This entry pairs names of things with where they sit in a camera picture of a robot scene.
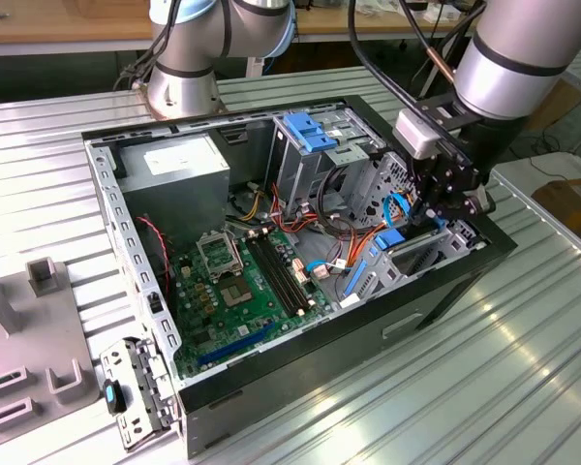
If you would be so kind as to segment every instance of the motherboard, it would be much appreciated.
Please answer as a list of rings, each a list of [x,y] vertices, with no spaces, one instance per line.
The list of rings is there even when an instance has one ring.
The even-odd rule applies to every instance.
[[[278,230],[215,232],[175,257],[179,373],[194,376],[332,312],[299,264]]]

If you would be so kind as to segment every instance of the wooden table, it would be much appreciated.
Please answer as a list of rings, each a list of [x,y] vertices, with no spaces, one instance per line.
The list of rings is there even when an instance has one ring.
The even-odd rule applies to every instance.
[[[145,49],[151,44],[151,26],[147,17],[82,17],[73,0],[0,0],[0,12],[12,16],[0,21],[0,55],[76,53]],[[421,20],[426,33],[433,25]],[[347,9],[313,8],[297,12],[296,42],[344,42],[347,33]],[[454,23],[437,28],[442,36]],[[412,39],[413,31],[401,15],[357,15],[361,40]]]

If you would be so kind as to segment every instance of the workbench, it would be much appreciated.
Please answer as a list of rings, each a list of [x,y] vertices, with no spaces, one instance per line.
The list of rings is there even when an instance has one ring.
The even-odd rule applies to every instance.
[[[230,109],[359,94],[393,122],[401,107],[363,68],[221,81],[220,92]],[[0,276],[66,262],[99,382],[100,351],[138,324],[79,133],[147,121],[135,92],[0,105]],[[500,167],[489,192],[491,218],[518,244],[509,259],[442,320],[199,463],[581,463],[581,242]],[[0,446],[0,463],[184,463],[182,451],[169,433],[127,455],[101,399]]]
[[[0,21],[0,56],[85,51],[144,50],[152,43],[147,16],[123,18],[85,18],[73,0],[0,0],[0,12],[12,16]],[[413,39],[406,18],[395,13],[356,15],[360,40]],[[455,22],[437,27],[440,37]],[[421,19],[421,29],[430,33],[433,24]],[[345,42],[347,8],[297,10],[296,42]]]

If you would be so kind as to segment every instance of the blue drive bay latch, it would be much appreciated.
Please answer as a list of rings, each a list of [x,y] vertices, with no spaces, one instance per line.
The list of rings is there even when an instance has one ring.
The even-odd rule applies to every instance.
[[[321,124],[317,123],[306,112],[285,115],[284,124],[310,153],[338,146],[338,142],[329,138],[322,130]]]

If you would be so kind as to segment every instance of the yellow wire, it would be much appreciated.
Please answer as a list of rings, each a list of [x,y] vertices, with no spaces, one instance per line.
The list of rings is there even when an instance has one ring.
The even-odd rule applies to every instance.
[[[257,214],[257,212],[259,211],[259,202],[260,202],[260,197],[263,196],[264,193],[261,191],[257,191],[256,195],[254,197],[254,204],[252,205],[252,209],[250,210],[250,212],[239,218],[241,221],[250,221],[252,218],[254,218],[254,215]]]

